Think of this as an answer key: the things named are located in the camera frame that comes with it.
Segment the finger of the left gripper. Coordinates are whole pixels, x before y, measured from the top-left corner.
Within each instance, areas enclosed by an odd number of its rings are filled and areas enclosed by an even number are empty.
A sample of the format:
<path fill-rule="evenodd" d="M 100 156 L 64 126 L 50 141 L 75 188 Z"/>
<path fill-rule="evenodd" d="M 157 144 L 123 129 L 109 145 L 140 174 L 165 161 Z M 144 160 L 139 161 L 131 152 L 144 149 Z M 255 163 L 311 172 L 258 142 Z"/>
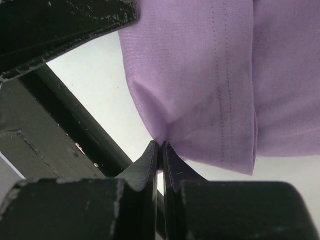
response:
<path fill-rule="evenodd" d="M 0 78 L 19 78 L 137 20 L 134 0 L 2 0 Z"/>

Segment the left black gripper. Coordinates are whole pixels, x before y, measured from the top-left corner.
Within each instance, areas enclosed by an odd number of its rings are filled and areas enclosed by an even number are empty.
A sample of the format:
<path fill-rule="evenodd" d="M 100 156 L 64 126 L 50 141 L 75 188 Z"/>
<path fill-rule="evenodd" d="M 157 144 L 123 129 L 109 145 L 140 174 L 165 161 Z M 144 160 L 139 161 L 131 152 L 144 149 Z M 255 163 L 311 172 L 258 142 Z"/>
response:
<path fill-rule="evenodd" d="M 0 84 L 0 151 L 26 178 L 114 177 L 132 163 L 48 66 Z"/>

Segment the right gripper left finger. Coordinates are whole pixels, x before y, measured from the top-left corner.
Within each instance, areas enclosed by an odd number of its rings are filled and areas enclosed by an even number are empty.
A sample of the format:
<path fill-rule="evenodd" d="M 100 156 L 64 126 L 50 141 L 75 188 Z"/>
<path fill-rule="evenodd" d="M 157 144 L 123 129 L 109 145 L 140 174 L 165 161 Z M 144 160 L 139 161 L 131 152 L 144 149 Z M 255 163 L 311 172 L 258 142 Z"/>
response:
<path fill-rule="evenodd" d="M 153 240 L 158 144 L 116 177 L 18 181 L 0 207 L 3 240 Z"/>

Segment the purple t shirt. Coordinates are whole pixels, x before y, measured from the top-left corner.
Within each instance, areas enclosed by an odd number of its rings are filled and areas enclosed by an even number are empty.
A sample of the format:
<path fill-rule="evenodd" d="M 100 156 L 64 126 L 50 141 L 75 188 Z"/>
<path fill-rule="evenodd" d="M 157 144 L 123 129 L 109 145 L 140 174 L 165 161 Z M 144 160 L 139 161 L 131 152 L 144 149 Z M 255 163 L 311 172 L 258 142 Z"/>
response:
<path fill-rule="evenodd" d="M 317 0 L 139 0 L 119 31 L 130 95 L 181 159 L 251 174 L 320 153 Z"/>

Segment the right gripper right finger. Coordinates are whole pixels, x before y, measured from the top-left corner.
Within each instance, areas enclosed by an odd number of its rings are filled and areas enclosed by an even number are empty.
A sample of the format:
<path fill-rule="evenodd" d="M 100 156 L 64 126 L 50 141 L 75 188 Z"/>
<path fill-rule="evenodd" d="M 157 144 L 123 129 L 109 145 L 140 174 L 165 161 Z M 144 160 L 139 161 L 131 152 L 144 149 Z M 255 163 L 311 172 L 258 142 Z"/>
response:
<path fill-rule="evenodd" d="M 281 181 L 209 181 L 165 142 L 169 240 L 310 240 L 313 222 L 299 192 Z"/>

